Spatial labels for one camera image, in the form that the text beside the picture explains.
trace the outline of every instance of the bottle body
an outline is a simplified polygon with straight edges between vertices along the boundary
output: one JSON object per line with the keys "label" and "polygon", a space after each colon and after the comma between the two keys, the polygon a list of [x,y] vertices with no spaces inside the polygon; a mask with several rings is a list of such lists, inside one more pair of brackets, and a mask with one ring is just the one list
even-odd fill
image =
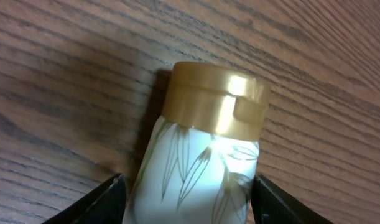
{"label": "bottle body", "polygon": [[155,124],[124,224],[243,224],[259,156],[257,142]]}

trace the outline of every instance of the bottle cap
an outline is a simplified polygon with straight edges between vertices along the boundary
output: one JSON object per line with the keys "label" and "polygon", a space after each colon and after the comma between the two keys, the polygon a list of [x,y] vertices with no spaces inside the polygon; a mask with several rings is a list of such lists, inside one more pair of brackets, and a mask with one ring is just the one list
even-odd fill
{"label": "bottle cap", "polygon": [[269,104],[270,84],[243,72],[207,63],[174,65],[162,116],[243,141],[258,141]]}

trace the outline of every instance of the wooden table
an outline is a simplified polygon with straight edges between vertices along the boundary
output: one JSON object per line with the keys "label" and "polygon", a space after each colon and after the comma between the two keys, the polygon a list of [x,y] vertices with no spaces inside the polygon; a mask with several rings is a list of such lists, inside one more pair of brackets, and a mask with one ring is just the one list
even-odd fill
{"label": "wooden table", "polygon": [[181,60],[273,83],[258,171],[380,223],[380,0],[0,0],[0,223],[132,184]]}

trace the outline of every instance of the white bottle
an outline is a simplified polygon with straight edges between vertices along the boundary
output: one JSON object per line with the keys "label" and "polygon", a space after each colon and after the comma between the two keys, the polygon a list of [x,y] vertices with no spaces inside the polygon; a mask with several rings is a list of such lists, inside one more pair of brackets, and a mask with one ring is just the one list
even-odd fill
{"label": "white bottle", "polygon": [[176,63],[123,224],[246,223],[269,93],[236,70]]}

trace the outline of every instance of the leaf drawing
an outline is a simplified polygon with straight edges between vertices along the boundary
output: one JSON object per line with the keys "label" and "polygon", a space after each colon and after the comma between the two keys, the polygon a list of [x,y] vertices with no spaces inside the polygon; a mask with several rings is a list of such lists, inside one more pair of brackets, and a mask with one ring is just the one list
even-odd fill
{"label": "leaf drawing", "polygon": [[209,164],[211,157],[211,148],[207,147],[192,164],[188,176],[185,179],[182,188],[180,189],[180,194],[178,195],[177,209],[180,207],[180,204],[184,201],[187,195],[191,192],[194,185],[198,182],[199,178],[205,171],[206,167]]}
{"label": "leaf drawing", "polygon": [[172,139],[170,140],[169,152],[167,156],[167,161],[165,165],[164,177],[162,179],[162,200],[165,197],[166,189],[169,184],[170,178],[174,171],[174,168],[177,164],[177,146],[179,142],[179,133],[177,130],[178,127],[175,128]]}
{"label": "leaf drawing", "polygon": [[253,161],[257,160],[258,154],[252,149],[248,149],[242,146],[233,146],[234,151],[228,156],[237,160]]}
{"label": "leaf drawing", "polygon": [[154,139],[154,142],[152,143],[150,150],[149,151],[147,150],[146,154],[144,155],[144,159],[143,159],[143,162],[141,164],[139,175],[137,175],[136,182],[134,183],[134,187],[132,190],[133,192],[136,192],[137,188],[139,187],[140,183],[142,182],[142,180],[144,178],[144,173],[146,172],[148,163],[151,159],[152,154],[155,151],[155,147],[156,147],[157,143],[164,136],[164,134],[166,134],[166,132],[170,129],[170,127],[172,125],[173,125],[173,123],[170,123],[167,120],[164,120],[162,122],[162,124],[160,125],[160,128],[159,128],[157,134],[155,135],[155,139]]}
{"label": "leaf drawing", "polygon": [[212,212],[212,224],[219,224],[227,214],[227,206],[232,206],[238,217],[238,223],[246,221],[247,205],[251,191],[251,179],[243,174],[230,172],[227,168],[223,175],[219,192]]}
{"label": "leaf drawing", "polygon": [[178,171],[182,182],[185,181],[188,175],[188,160],[190,158],[190,131],[188,129],[178,127],[178,136],[180,142],[177,146],[177,164]]}

